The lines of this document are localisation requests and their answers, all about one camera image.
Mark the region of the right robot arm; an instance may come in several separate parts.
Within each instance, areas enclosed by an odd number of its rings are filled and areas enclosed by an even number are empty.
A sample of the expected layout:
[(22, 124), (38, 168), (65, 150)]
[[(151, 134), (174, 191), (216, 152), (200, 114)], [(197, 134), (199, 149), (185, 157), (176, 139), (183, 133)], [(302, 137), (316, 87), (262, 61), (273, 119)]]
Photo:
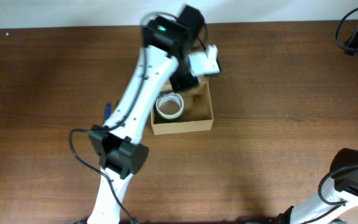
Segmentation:
[(341, 223), (337, 218), (354, 207), (358, 207), (358, 150), (343, 148), (335, 155), (317, 192), (270, 223)]

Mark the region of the white masking tape roll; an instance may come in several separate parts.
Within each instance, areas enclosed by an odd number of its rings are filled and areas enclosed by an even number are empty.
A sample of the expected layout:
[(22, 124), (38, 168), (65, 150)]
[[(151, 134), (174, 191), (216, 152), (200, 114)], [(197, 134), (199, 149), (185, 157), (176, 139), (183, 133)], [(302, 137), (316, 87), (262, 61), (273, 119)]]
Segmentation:
[(184, 99), (181, 95), (174, 92), (164, 93), (157, 98), (155, 107), (158, 113), (167, 119), (175, 119), (184, 111)]

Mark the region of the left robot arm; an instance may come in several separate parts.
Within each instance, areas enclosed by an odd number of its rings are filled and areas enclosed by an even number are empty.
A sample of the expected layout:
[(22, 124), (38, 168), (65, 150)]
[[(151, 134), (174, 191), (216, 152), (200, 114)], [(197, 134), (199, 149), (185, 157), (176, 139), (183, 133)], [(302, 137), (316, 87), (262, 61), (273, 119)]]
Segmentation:
[(199, 78), (218, 74), (216, 46), (193, 46), (206, 28), (201, 12), (186, 5), (179, 16), (151, 12), (140, 21), (142, 46), (134, 74), (116, 109), (101, 126), (86, 133), (99, 156), (101, 182), (87, 223), (119, 223), (131, 178), (148, 156), (141, 144), (145, 124), (166, 82), (173, 91), (198, 86)]

